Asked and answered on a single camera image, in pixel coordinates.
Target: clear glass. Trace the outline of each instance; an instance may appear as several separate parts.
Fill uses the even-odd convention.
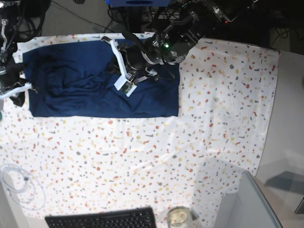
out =
[[[170,210],[167,215],[168,228],[192,228],[191,211],[185,207]]]

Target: gray floor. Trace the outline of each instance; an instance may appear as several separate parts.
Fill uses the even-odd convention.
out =
[[[104,0],[87,0],[83,5],[77,5],[72,0],[55,0],[55,2],[77,15],[104,27],[107,27],[111,20],[107,15],[108,6]],[[42,35],[102,33],[104,32],[104,27],[102,26],[80,19],[52,2],[46,14]],[[109,28],[115,32],[122,30],[122,27],[115,22]]]

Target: wrinkled cloth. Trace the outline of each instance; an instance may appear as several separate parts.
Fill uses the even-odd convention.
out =
[[[174,80],[148,79],[127,97],[117,91],[118,75],[106,72],[114,54],[100,41],[58,44],[23,55],[25,76],[38,89],[29,92],[34,117],[90,116],[146,118],[177,116],[179,68],[170,66]],[[162,77],[167,69],[157,66]]]

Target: white table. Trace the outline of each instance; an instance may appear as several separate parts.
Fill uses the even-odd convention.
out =
[[[15,59],[44,45],[102,36],[37,38],[20,44]],[[256,174],[278,59],[273,50],[200,40],[180,65],[179,117],[32,118],[28,99],[22,108],[6,101],[0,165],[31,171],[47,194],[42,210],[24,214],[43,218],[152,206],[160,228],[170,208],[185,206],[199,215],[199,226],[212,227],[222,197],[238,190],[242,171]]]

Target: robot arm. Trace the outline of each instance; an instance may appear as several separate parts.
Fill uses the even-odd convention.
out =
[[[11,97],[18,106],[24,103],[24,91],[31,88],[30,83],[19,77],[24,65],[15,64],[12,58],[13,53],[17,51],[15,40],[22,22],[20,4],[20,0],[0,2],[0,100]]]
[[[251,0],[246,2],[249,6],[253,3]],[[232,22],[237,16],[232,10],[226,15],[214,1],[188,1],[182,5],[179,19],[168,24],[163,31],[156,32],[152,38],[141,41],[134,34],[124,31],[123,36],[134,45],[111,45],[113,52],[120,53],[120,56],[115,54],[109,71],[123,72],[115,83],[116,89],[130,96],[139,82],[149,78],[164,79],[153,69],[158,64],[167,68],[170,77],[166,79],[173,79],[168,65],[181,63],[201,38],[216,29],[217,24]],[[113,43],[108,37],[102,40]]]

